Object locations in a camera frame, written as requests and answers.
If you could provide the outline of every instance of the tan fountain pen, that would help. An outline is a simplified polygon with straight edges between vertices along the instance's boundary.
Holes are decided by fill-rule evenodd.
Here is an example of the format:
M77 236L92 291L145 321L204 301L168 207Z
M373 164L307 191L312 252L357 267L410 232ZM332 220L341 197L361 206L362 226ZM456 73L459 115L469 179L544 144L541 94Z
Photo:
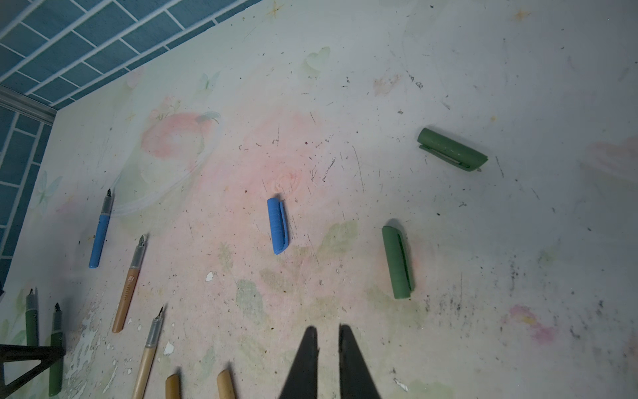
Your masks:
M153 322L151 323L149 337L146 340L146 345L144 346L144 353L142 353L140 370L137 372L137 379L135 380L135 386L133 387L133 399L143 399L144 397L146 383L149 380L149 373L151 372L151 366L153 364L153 359L155 358L155 350L158 348L161 323L163 321L163 310L164 307L159 310L159 315L153 319Z
M126 275L126 281L122 290L122 296L120 297L120 303L117 306L117 313L115 314L115 321L113 322L112 330L114 333L119 333L122 331L122 328L124 328L126 314L128 313L128 308L131 306L133 291L135 291L137 277L140 275L140 267L142 267L142 259L144 258L145 251L146 245L144 244L144 236L142 236L135 247L131 267L128 269L128 274Z

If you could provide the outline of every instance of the scratched table surface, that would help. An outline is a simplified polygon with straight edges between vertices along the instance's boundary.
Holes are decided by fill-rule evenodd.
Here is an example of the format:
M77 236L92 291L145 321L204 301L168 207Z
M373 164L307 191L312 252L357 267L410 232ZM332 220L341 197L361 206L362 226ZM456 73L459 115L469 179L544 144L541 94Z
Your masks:
M318 329L339 397L349 324L388 399L635 398L638 3L264 0L60 111L8 275L4 342L64 312L61 398L277 397ZM459 170L428 126L488 155ZM108 188L97 269L89 256ZM274 255L266 200L285 202ZM394 300L381 228L416 288ZM148 234L124 330L111 332ZM7 368L7 376L22 369ZM44 373L16 398L44 398Z

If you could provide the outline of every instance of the blue brick wall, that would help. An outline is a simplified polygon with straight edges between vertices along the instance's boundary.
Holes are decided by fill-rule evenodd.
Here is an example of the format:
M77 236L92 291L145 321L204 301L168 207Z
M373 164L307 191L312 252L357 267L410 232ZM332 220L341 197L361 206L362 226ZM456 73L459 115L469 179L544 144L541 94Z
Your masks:
M51 126L0 107L0 283L18 243Z
M0 84L61 109L259 1L3 1Z

